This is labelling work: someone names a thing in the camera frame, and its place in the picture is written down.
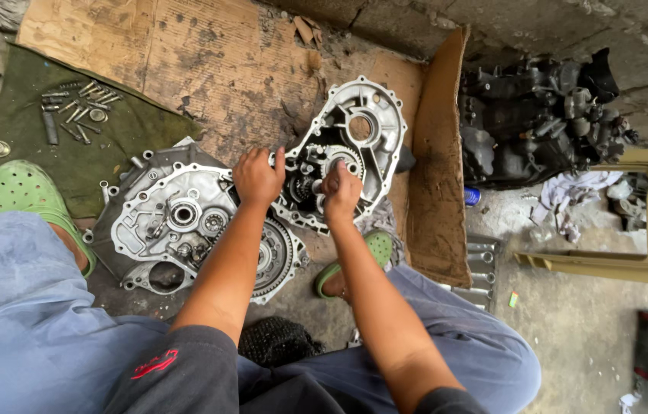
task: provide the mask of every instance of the engine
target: engine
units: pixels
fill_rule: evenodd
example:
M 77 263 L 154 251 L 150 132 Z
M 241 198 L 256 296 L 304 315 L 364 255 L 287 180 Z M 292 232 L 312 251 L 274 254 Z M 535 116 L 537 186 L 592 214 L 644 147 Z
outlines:
M 620 94 L 608 54 L 602 49 L 585 64 L 532 58 L 463 73 L 457 103 L 464 184 L 511 189 L 617 163 L 638 135 L 605 107 Z

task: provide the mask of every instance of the hand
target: hand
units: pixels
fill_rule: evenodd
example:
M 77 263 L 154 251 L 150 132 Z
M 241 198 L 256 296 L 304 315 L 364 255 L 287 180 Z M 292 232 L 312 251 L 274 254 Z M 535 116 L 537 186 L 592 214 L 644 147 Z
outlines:
M 324 218 L 329 227 L 354 221 L 355 207 L 360 200 L 362 181 L 347 170 L 344 161 L 338 161 L 322 182 Z
M 270 150 L 253 148 L 239 158 L 232 168 L 232 179 L 241 204 L 267 209 L 281 193 L 285 181 L 285 153 L 283 147 L 275 152 L 275 169 L 268 164 Z

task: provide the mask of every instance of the small green object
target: small green object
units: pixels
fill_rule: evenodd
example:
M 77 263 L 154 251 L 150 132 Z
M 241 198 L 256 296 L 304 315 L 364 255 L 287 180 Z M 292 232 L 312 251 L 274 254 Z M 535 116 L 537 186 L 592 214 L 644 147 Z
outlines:
M 385 264 L 390 260 L 390 255 L 393 253 L 393 240 L 390 238 L 390 234 L 384 230 L 373 230 L 367 233 L 364 238 L 367 247 L 370 249 L 370 253 L 372 253 L 374 260 L 377 262 L 377 265 L 381 268 L 385 266 Z M 335 261 L 319 272 L 319 275 L 314 282 L 319 297 L 323 297 L 324 299 L 335 298 L 335 296 L 325 295 L 322 292 L 322 286 L 324 286 L 324 283 L 339 270 L 341 270 L 341 266 L 338 261 Z
M 88 277 L 94 270 L 97 257 L 84 244 L 61 193 L 41 167 L 25 160 L 0 165 L 0 213 L 11 211 L 37 213 L 44 221 L 61 227 L 89 260 L 89 266 L 82 270 L 83 276 Z
M 516 302 L 518 302 L 518 294 L 513 292 L 510 295 L 510 302 L 508 302 L 508 306 L 514 308 Z

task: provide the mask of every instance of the concrete wall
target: concrete wall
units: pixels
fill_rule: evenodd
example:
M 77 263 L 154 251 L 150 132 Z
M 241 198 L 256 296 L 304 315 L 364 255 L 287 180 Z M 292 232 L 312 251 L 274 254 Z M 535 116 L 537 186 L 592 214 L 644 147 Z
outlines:
M 266 0 L 429 58 L 456 24 L 472 24 L 465 65 L 489 67 L 524 53 L 589 59 L 611 48 L 623 91 L 616 106 L 648 146 L 648 0 Z

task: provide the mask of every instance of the black shirt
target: black shirt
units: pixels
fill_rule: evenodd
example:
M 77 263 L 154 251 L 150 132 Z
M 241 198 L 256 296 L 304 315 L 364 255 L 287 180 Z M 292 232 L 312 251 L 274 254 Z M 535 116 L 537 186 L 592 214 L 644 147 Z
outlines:
M 294 376 L 246 396 L 240 404 L 237 349 L 222 331 L 186 326 L 166 335 L 123 372 L 107 397 L 106 413 L 200 414 L 226 412 L 345 414 L 371 412 L 354 397 L 308 374 Z M 439 388 L 414 414 L 485 414 L 467 392 Z

